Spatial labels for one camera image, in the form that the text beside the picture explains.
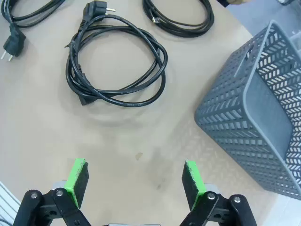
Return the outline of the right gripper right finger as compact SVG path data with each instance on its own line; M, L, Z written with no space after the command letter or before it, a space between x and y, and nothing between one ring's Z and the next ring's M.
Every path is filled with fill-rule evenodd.
M234 194L229 198L207 190L194 161L186 161L182 172L190 212L182 226L205 226L216 222L220 226L255 226L253 212L245 196Z

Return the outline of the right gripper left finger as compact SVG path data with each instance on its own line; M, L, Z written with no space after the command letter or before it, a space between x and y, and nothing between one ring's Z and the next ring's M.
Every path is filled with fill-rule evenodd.
M88 180L88 162L77 158L66 181L46 194L38 190L24 194L14 225L49 226L60 218L67 226L91 225L80 210Z

